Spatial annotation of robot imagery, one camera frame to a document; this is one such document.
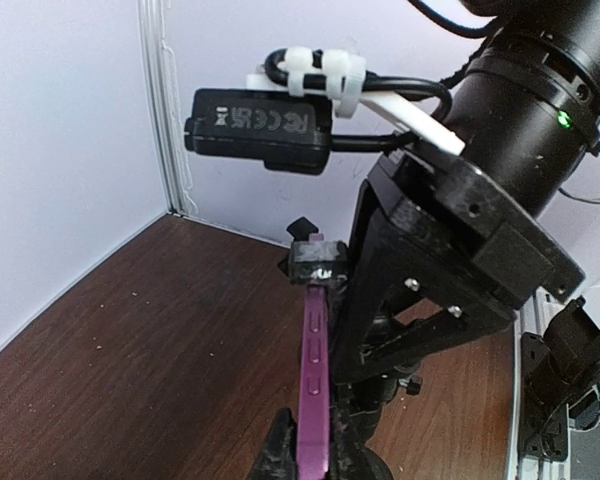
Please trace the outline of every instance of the metal frame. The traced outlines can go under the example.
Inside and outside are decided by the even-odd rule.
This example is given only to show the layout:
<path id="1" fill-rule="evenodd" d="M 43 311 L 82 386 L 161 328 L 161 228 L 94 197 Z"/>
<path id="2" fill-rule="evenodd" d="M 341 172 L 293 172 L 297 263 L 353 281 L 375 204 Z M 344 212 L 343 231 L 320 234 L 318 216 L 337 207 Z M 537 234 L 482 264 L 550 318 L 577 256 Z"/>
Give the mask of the metal frame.
<path id="1" fill-rule="evenodd" d="M 521 404 L 521 358 L 520 338 L 524 332 L 542 335 L 551 318 L 560 311 L 561 305 L 554 303 L 550 296 L 539 290 L 520 310 L 519 321 L 515 324 L 514 363 L 513 363 L 513 407 L 509 428 L 509 451 L 506 480 L 570 480 L 571 441 L 569 432 L 568 457 L 565 462 L 538 461 L 534 458 L 519 458 L 518 429 Z"/>
<path id="2" fill-rule="evenodd" d="M 138 0 L 140 37 L 144 58 L 145 77 L 151 119 L 160 159 L 169 210 L 172 213 L 185 213 L 185 198 L 176 162 L 175 135 L 169 121 L 167 75 L 163 52 L 164 22 L 162 0 Z"/>

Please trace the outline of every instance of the black cylinder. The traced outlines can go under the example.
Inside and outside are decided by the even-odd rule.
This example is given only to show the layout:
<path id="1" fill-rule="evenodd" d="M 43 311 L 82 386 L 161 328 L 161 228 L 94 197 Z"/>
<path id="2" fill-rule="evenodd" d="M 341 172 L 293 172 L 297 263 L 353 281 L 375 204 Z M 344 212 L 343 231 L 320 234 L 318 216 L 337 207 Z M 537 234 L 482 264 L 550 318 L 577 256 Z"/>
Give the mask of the black cylinder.
<path id="1" fill-rule="evenodd" d="M 522 10 L 467 70 L 445 124 L 462 156 L 537 216 L 600 151 L 600 0 Z"/>

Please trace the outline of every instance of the purple object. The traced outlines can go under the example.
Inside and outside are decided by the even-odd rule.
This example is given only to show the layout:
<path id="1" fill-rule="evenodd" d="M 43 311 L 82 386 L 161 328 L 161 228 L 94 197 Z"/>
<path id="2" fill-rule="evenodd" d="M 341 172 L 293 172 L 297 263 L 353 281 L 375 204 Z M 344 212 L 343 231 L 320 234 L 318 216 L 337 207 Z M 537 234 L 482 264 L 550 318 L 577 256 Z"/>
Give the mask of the purple object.
<path id="1" fill-rule="evenodd" d="M 311 241 L 322 235 L 311 235 Z M 329 350 L 327 292 L 309 285 L 304 299 L 296 463 L 299 480 L 324 480 L 329 471 Z"/>

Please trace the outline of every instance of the robotic arm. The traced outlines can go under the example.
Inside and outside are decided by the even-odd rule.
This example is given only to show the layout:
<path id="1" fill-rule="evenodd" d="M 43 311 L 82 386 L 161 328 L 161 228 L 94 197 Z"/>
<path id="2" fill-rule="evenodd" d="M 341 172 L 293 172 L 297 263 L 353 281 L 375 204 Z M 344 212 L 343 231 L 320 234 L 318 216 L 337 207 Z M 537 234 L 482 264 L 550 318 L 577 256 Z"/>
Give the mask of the robotic arm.
<path id="1" fill-rule="evenodd" d="M 409 1 L 453 33 L 486 37 L 460 72 L 381 77 L 342 52 L 281 50 L 250 90 L 198 91 L 187 120 L 189 150 L 275 170 L 319 174 L 330 151 L 383 153 L 348 247 L 306 220 L 290 227 L 282 267 L 307 286 L 300 417 L 276 417 L 251 478 L 391 478 L 364 446 L 383 406 L 401 386 L 417 393 L 422 358 L 507 328 L 539 288 L 566 306 L 543 337 L 523 338 L 520 454 L 564 459 L 562 413 L 600 381 L 600 320 L 570 300 L 584 274 L 536 221 L 600 152 L 600 0 L 461 0 L 496 16 L 483 29 Z M 411 103 L 432 96 L 431 117 Z M 347 117 L 358 101 L 398 132 L 331 135 L 332 104 Z M 395 319 L 423 298 L 441 311 Z"/>

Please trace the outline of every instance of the brown wooden surface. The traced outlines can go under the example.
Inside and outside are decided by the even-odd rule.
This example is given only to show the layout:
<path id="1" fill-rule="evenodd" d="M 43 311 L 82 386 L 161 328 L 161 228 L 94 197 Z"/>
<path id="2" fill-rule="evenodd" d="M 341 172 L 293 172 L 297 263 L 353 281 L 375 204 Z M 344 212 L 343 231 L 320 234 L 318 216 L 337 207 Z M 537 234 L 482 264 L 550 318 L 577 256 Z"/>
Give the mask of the brown wooden surface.
<path id="1" fill-rule="evenodd" d="M 122 248 L 0 354 L 0 480 L 243 478 L 296 404 L 282 253 L 173 217 Z M 397 479 L 502 478 L 510 343 L 425 361 L 372 442 Z"/>

